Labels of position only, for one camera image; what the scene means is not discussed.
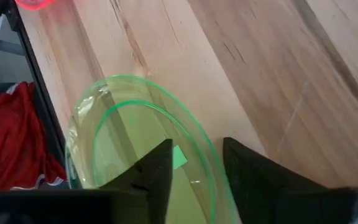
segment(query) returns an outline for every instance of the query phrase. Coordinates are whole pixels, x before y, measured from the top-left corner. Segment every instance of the black metal frame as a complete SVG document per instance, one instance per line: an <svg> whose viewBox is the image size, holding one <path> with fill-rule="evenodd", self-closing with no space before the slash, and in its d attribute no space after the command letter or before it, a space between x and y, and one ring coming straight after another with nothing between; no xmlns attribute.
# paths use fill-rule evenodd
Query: black metal frame
<svg viewBox="0 0 358 224"><path fill-rule="evenodd" d="M31 47L29 36L27 35L23 21L19 14L19 10L14 1L10 1L6 16L9 24L11 25L11 29L17 32L20 42L23 46L24 55L26 57L27 63L29 64L31 75L34 79L35 90L39 95L41 107L46 114L44 118L46 121L44 121L44 123L50 124L52 129L52 131L48 133L49 142L55 143L54 147L56 147L60 157L57 159L62 165L64 165L65 138L62 132L62 128L60 127L55 109L48 93L48 89L45 85L44 78L42 77L37 59Z"/></svg>

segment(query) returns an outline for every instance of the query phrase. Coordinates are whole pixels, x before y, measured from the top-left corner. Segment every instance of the wood grain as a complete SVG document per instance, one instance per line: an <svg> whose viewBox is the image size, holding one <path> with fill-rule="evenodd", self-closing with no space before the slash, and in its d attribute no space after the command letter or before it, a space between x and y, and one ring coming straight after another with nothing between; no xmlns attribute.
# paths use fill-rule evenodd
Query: wood grain
<svg viewBox="0 0 358 224"><path fill-rule="evenodd" d="M232 136L358 186L358 1L57 0L21 16L63 130L88 86L131 73L175 95L219 150Z"/></svg>

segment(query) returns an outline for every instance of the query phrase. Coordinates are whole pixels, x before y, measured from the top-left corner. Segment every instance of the clear plastic bowl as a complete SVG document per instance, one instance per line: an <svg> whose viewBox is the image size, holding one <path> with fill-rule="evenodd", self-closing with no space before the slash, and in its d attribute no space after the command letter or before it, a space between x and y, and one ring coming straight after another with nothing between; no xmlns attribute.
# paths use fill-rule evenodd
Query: clear plastic bowl
<svg viewBox="0 0 358 224"><path fill-rule="evenodd" d="M190 112L158 85L133 75L93 84L78 100L66 136L72 189L98 189L164 139L173 139L167 223L232 223L237 216L223 165Z"/></svg>

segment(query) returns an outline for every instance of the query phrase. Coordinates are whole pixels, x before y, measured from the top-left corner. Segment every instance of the red fabric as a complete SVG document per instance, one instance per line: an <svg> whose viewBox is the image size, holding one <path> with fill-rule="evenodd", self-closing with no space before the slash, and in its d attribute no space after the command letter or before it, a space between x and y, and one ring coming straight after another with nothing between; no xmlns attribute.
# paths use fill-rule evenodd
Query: red fabric
<svg viewBox="0 0 358 224"><path fill-rule="evenodd" d="M20 83L13 94L0 94L0 190L32 188L41 174L48 183L66 180L64 168L48 153L33 92L33 83Z"/></svg>

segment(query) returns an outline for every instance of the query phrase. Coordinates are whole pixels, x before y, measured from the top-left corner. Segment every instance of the black object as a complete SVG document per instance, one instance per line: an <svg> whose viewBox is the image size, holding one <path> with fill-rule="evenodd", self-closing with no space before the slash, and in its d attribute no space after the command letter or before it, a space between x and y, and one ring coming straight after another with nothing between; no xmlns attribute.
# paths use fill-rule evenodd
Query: black object
<svg viewBox="0 0 358 224"><path fill-rule="evenodd" d="M164 224L171 182L167 139L100 190L0 192L0 223Z"/></svg>
<svg viewBox="0 0 358 224"><path fill-rule="evenodd" d="M327 189L224 138L223 158L243 223L358 222L358 189Z"/></svg>

